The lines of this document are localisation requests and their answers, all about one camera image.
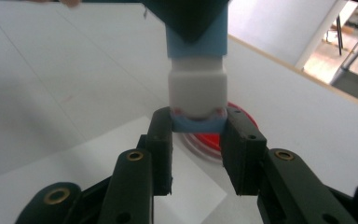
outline white table surface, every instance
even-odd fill
[[[49,184],[85,189],[111,175],[168,105],[164,25],[144,11],[0,2],[0,223]],[[268,147],[293,150],[353,194],[358,101],[233,39],[225,64],[229,100],[254,116]],[[255,197],[237,197],[223,167],[174,144],[173,195],[156,198],[156,223],[261,223]]]

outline red object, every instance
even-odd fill
[[[240,111],[242,111],[242,113],[244,113],[250,120],[251,122],[255,125],[256,128],[258,128],[257,123],[255,122],[254,118],[252,118],[252,116],[250,116],[244,109],[240,108],[238,105],[234,105],[232,103],[228,103],[229,107],[234,107],[236,109],[239,109]],[[194,136],[200,140],[200,142],[202,144],[204,144],[205,146],[216,150],[216,151],[220,151],[220,136],[217,133],[195,133]]]

